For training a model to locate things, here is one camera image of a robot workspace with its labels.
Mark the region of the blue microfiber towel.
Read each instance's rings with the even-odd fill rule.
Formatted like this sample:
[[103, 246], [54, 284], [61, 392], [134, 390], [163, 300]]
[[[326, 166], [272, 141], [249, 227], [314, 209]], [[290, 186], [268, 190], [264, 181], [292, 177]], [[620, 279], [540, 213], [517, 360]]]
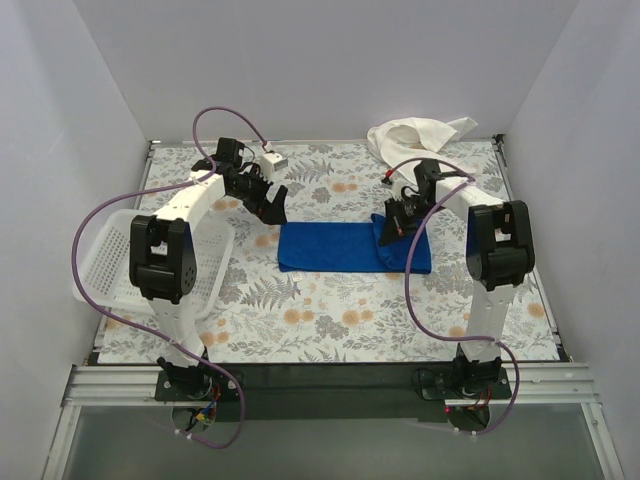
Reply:
[[281, 227], [282, 272], [402, 273], [413, 238], [379, 246], [372, 223], [289, 222]]

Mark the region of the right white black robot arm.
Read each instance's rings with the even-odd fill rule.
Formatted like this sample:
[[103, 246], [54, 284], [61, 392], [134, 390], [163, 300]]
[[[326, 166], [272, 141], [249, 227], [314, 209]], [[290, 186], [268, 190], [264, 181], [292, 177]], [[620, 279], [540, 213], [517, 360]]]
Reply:
[[468, 327], [456, 339], [457, 353], [437, 382], [463, 393], [484, 391], [500, 380], [501, 336], [516, 289], [532, 272], [534, 245], [527, 205], [502, 201], [475, 185], [474, 177], [452, 163], [427, 157], [410, 159], [414, 184], [382, 179], [392, 196], [385, 202], [379, 240], [388, 246], [409, 240], [405, 269], [413, 267], [418, 243], [435, 213], [448, 210], [466, 223], [466, 267], [473, 281]]

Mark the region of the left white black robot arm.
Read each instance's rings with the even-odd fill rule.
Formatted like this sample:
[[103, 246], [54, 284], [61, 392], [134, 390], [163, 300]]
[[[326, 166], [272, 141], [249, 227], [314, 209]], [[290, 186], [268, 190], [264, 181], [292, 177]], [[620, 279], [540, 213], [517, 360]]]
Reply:
[[220, 138], [211, 156], [198, 160], [188, 185], [150, 215], [137, 215], [130, 224], [129, 278], [156, 317], [171, 350], [157, 360], [170, 384], [192, 398], [210, 388], [212, 370], [200, 363], [206, 348], [196, 328], [191, 293], [198, 278], [194, 234], [206, 232], [201, 222], [210, 207], [230, 196], [266, 225], [287, 222], [281, 186], [273, 199], [267, 194], [279, 181], [287, 160], [269, 147], [249, 162], [245, 145]]

